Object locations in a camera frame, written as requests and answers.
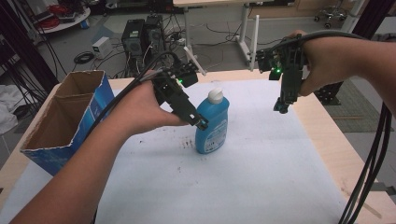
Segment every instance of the wooden table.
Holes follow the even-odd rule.
[[[246,80],[268,78],[268,73],[260,74],[255,70],[249,72],[226,71],[209,73],[206,77],[199,76],[200,82],[210,82],[215,80]],[[113,89],[122,89],[130,82],[130,79],[110,80]],[[36,126],[38,118],[42,115],[42,109],[32,121],[26,133],[17,144],[8,161],[0,171],[0,188],[4,188],[0,194],[0,208],[3,207],[7,196],[12,191],[15,182],[24,171],[28,159],[19,152],[24,140]],[[332,175],[336,186],[340,189],[346,199],[355,187],[356,181],[361,173],[363,161],[349,144],[347,139],[333,122],[332,118],[311,94],[307,97],[299,98],[293,108],[304,126],[308,136],[312,140],[319,156]],[[365,205],[358,217],[359,223],[396,223],[396,205],[386,192],[370,192]]]

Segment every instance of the white paper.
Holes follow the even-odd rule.
[[[198,154],[191,126],[133,136],[116,159],[96,223],[337,223],[345,200],[292,108],[273,111],[278,83],[213,82],[185,92],[198,106],[215,87],[230,101],[225,144]],[[24,206],[16,194],[36,193],[41,175],[28,166],[0,223]]]

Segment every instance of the plastic bottle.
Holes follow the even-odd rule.
[[[223,96],[221,88],[210,91],[197,111],[208,121],[208,127],[195,133],[195,146],[199,153],[207,154],[219,149],[225,142],[230,102]]]

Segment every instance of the small white box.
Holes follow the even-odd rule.
[[[96,41],[96,43],[92,45],[92,48],[98,59],[104,59],[113,50],[110,39],[105,36]]]

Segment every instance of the blue box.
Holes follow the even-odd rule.
[[[45,108],[21,153],[51,175],[74,155],[95,119],[114,98],[104,71],[67,75]]]

